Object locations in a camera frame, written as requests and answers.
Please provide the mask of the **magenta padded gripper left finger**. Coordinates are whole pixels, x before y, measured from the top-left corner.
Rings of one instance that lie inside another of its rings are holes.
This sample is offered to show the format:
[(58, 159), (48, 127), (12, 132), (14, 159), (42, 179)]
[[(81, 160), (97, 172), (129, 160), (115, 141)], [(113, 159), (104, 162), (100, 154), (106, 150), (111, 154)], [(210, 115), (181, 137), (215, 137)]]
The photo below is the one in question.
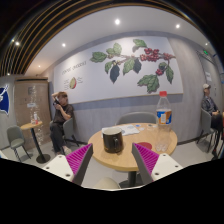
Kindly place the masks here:
[(58, 155), (43, 170), (81, 185), (93, 154), (93, 145), (85, 145), (67, 156)]

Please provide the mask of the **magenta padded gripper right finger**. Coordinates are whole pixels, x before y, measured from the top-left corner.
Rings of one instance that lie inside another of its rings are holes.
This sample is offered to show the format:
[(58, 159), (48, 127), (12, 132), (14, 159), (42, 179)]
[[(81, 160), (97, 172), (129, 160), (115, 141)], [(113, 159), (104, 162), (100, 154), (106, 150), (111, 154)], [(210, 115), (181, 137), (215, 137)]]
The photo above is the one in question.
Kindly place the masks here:
[(137, 143), (132, 144), (132, 154), (144, 185), (182, 169), (182, 166), (167, 153), (157, 154)]

